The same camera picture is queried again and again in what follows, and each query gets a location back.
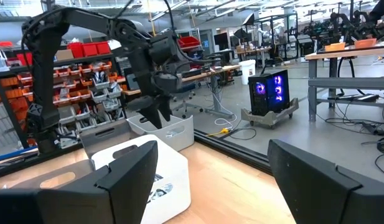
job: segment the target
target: ceiling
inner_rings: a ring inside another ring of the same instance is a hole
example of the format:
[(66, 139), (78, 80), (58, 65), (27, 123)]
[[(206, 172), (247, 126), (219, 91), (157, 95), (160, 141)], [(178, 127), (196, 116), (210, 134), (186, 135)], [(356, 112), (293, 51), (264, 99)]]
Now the ceiling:
[[(176, 4), (180, 0), (169, 0), (170, 5)], [(217, 5), (220, 5), (228, 0), (190, 0), (187, 4), (182, 5), (173, 11), (175, 15), (196, 15), (200, 12), (204, 12), (207, 9), (211, 9)], [(115, 15), (118, 11), (128, 2), (128, 0), (56, 0), (55, 3), (69, 7), (82, 7), (92, 11), (107, 14), (109, 16)], [(349, 7), (350, 1), (348, 0), (280, 0), (280, 1), (243, 1), (234, 0), (224, 6), (220, 6), (215, 10), (211, 10), (207, 13), (199, 15), (199, 18), (215, 18), (223, 12), (229, 11), (229, 9), (235, 9), (236, 7), (243, 6), (248, 3), (254, 3), (248, 5), (243, 9), (237, 9), (235, 12), (251, 10), (259, 13), (260, 17), (270, 14), (282, 14), (284, 7), (295, 10), (299, 17), (305, 15), (311, 9), (327, 12), (331, 9), (337, 9), (338, 3), (342, 2), (341, 7)], [(356, 1), (355, 7), (359, 5), (359, 1)], [(365, 0), (362, 1), (364, 7), (372, 8), (377, 1)], [(151, 16), (155, 16), (158, 12), (165, 11), (167, 9), (164, 1), (160, 0), (134, 0), (134, 4), (130, 5), (124, 16), (136, 16), (147, 15), (151, 12)], [(23, 21), (29, 16), (35, 16), (42, 13), (42, 6), (40, 0), (0, 0), (0, 22), (3, 21)]]

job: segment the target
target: wooden tabletop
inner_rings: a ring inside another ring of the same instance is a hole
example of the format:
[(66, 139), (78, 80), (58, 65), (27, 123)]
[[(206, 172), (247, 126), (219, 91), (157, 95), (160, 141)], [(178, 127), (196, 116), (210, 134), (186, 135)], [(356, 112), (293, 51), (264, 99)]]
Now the wooden tabletop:
[[(384, 46), (382, 43), (377, 44), (376, 46)], [(355, 46), (346, 47), (345, 49), (354, 49)], [(375, 48), (368, 50), (351, 50), (346, 52), (327, 52), (323, 54), (309, 54), (305, 56), (306, 60), (315, 60), (315, 59), (323, 59), (323, 58), (337, 58), (337, 57), (353, 57), (353, 56), (363, 56), (363, 55), (383, 55), (384, 47)]]
[[(295, 223), (272, 176), (199, 143), (180, 153), (188, 159), (192, 203), (166, 223)], [(83, 149), (68, 153), (1, 177), (0, 189), (85, 159)]]
[[(215, 74), (218, 74), (218, 73), (221, 73), (221, 72), (226, 72), (226, 71), (229, 71), (229, 70), (238, 69), (240, 67), (241, 67), (241, 65), (227, 65), (227, 66), (222, 67), (221, 70), (217, 70), (215, 72), (208, 72), (208, 73), (203, 72), (200, 75), (195, 75), (195, 76), (192, 76), (192, 77), (183, 78), (182, 82), (189, 82), (189, 81), (192, 81), (192, 80), (198, 80), (198, 79), (209, 77), (211, 75), (215, 75)], [(141, 90), (125, 90), (125, 91), (123, 91), (123, 93), (125, 95), (130, 96), (130, 95), (135, 95), (135, 94), (141, 93)]]
[(271, 47), (264, 47), (264, 48), (261, 48), (261, 49), (254, 49), (254, 50), (246, 50), (246, 51), (239, 51), (239, 52), (236, 52), (237, 54), (248, 54), (248, 53), (254, 53), (254, 52), (266, 52), (266, 51), (269, 51), (271, 50)]

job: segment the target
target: wheeled dolly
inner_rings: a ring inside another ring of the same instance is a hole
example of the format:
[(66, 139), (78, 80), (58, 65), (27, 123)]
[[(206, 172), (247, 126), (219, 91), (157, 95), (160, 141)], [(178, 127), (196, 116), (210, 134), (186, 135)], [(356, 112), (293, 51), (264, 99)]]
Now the wheeled dolly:
[(270, 128), (274, 128), (274, 125), (286, 116), (291, 119), (293, 117), (293, 112), (298, 108), (298, 98), (294, 98), (290, 101), (289, 108), (283, 110), (280, 113), (270, 111), (265, 116), (252, 115), (251, 111), (243, 108), (241, 109), (241, 119), (244, 121), (249, 121), (251, 126), (254, 126), (254, 124), (263, 124), (269, 126)]

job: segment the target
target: yellow cable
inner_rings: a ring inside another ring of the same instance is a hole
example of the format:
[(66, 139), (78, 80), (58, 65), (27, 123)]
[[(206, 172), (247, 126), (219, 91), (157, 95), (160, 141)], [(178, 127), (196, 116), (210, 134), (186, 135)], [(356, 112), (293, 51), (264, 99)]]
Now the yellow cable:
[(150, 11), (149, 0), (148, 0), (148, 10), (149, 10), (149, 20), (150, 20), (150, 23), (152, 24), (153, 36), (156, 36), (156, 31), (154, 30), (154, 21), (152, 21), (152, 12)]
[(220, 132), (218, 133), (214, 133), (214, 134), (207, 134), (206, 136), (214, 136), (214, 135), (217, 135), (217, 134), (228, 134), (229, 133), (229, 130), (226, 129), (226, 128), (223, 128)]
[(194, 23), (193, 14), (192, 14), (192, 10), (190, 8), (189, 2), (187, 2), (187, 5), (189, 6), (189, 12), (190, 12), (190, 16), (192, 17), (193, 27), (196, 27), (196, 24)]

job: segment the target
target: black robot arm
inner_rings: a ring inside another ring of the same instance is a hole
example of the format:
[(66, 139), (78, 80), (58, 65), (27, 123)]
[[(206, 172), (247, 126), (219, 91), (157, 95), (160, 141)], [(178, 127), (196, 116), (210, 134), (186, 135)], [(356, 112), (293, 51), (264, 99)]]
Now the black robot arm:
[(114, 19), (79, 8), (55, 6), (52, 11), (33, 17), (22, 26), (22, 46), (26, 44), (34, 61), (30, 71), (35, 100), (27, 112), (27, 127), (40, 152), (59, 148), (55, 132), (59, 112), (52, 101), (53, 59), (70, 25), (95, 30), (119, 41), (123, 50), (119, 56), (129, 58), (142, 95), (128, 107), (137, 110), (157, 128), (161, 128), (158, 111), (169, 121), (169, 93), (176, 90), (179, 81), (175, 75), (156, 71), (155, 66), (179, 60), (173, 33), (150, 37), (138, 22)]

